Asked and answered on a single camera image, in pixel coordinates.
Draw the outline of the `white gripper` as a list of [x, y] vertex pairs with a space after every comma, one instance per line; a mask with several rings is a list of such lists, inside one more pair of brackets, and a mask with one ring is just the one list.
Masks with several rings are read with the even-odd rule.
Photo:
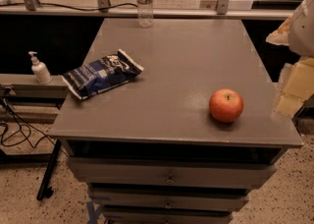
[[314, 94], [314, 0], [303, 0], [276, 30], [266, 37], [274, 45], [288, 46], [301, 57], [295, 64], [285, 63], [277, 85], [274, 110], [293, 117]]

